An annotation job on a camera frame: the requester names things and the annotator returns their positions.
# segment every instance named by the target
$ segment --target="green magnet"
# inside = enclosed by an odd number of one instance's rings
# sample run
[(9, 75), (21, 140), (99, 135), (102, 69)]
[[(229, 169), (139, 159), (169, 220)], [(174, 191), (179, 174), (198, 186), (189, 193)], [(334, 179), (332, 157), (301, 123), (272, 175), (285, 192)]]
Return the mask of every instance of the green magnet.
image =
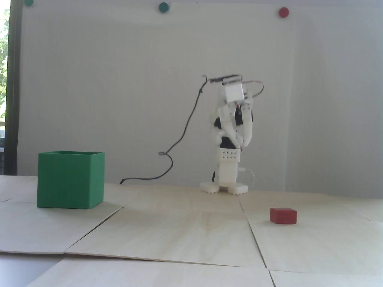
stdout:
[(33, 5), (33, 0), (24, 0), (24, 4), (25, 4), (25, 6), (30, 7)]
[(169, 11), (169, 4), (166, 3), (166, 2), (162, 2), (159, 6), (158, 6), (158, 9), (162, 12), (162, 13), (166, 13)]

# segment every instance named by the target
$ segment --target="white backdrop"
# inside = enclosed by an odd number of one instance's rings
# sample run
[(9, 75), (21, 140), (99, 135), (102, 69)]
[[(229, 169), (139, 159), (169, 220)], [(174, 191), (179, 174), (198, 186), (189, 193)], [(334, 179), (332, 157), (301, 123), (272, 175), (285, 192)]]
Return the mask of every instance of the white backdrop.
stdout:
[[(257, 189), (283, 190), (294, 7), (287, 19), (272, 5), (172, 3), (167, 15), (157, 7), (39, 0), (24, 8), (19, 174), (37, 174), (39, 152), (89, 150), (106, 152), (108, 182), (157, 176), (170, 164), (157, 153), (181, 136), (201, 75), (241, 73), (265, 83), (241, 166), (257, 175)], [(170, 153), (174, 169), (157, 183), (211, 179), (217, 91), (206, 86)]]
[(287, 191), (383, 196), (383, 11), (297, 10)]
[[(265, 82), (241, 157), (255, 189), (383, 196), (383, 14), (352, 6), (380, 1), (285, 1), (298, 5), (286, 19), (280, 5), (181, 0), (162, 15), (153, 1), (125, 2), (24, 8), (19, 174), (36, 175), (38, 153), (61, 149), (105, 151), (108, 182), (157, 176), (200, 76), (241, 73)], [(206, 86), (174, 169), (156, 183), (211, 178), (216, 92)]]

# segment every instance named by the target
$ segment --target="tree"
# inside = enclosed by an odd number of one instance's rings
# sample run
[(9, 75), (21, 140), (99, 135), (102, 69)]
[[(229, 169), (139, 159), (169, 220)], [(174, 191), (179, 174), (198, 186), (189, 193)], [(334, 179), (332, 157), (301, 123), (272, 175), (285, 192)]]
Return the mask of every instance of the tree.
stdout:
[(2, 17), (3, 27), (0, 31), (0, 122), (5, 121), (5, 96), (7, 93), (7, 62), (8, 62), (8, 32), (9, 9), (5, 9)]

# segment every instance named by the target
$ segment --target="green box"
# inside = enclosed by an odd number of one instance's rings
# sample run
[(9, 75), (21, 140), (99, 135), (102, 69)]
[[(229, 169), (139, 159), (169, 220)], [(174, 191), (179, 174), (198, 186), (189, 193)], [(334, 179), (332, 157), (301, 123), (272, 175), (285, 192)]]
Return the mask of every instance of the green box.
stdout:
[(90, 209), (104, 200), (105, 153), (39, 153), (37, 207)]

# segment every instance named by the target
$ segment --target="red block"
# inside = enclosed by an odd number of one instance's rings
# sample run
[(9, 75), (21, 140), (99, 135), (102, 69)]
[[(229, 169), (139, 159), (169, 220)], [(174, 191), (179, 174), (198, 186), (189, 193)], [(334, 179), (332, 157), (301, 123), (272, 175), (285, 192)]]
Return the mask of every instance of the red block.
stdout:
[(275, 223), (296, 223), (296, 210), (291, 208), (270, 208), (270, 220)]

